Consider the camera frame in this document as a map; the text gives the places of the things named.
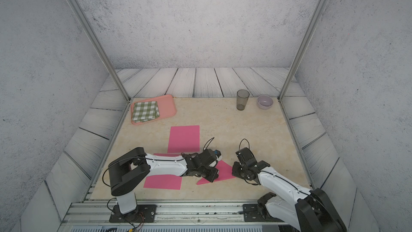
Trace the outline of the pink square paper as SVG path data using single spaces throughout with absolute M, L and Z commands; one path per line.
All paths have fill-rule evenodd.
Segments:
M 218 177 L 214 179 L 214 182 L 220 182 L 228 179 L 233 179 L 235 176 L 232 175 L 232 166 L 228 165 L 224 161 L 219 161 L 216 165 L 219 170 Z

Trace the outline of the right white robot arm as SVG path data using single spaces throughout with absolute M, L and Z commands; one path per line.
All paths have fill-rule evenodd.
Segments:
M 251 185 L 261 185 L 270 192 L 257 200 L 245 221 L 283 221 L 299 232 L 346 232 L 347 228 L 320 188 L 310 190 L 279 174 L 265 161 L 258 162 L 249 148 L 236 152 L 238 162 L 232 175 Z

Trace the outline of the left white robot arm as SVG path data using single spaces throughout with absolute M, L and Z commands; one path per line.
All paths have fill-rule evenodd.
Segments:
M 219 150 L 205 149 L 201 153 L 180 156 L 147 154 L 137 147 L 108 165 L 111 195 L 116 197 L 118 212 L 125 215 L 137 210 L 133 190 L 146 177 L 172 175 L 177 177 L 202 177 L 209 182 L 218 178 L 216 168 L 222 159 Z

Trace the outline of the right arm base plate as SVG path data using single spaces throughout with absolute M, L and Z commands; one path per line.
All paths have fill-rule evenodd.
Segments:
M 269 215 L 265 206 L 259 204 L 243 204 L 242 215 L 245 222 L 281 222 Z

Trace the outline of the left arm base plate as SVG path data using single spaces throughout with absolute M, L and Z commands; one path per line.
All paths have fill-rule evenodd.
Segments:
M 113 207 L 109 223 L 153 223 L 157 205 L 137 205 L 136 209 L 122 214 L 119 205 Z

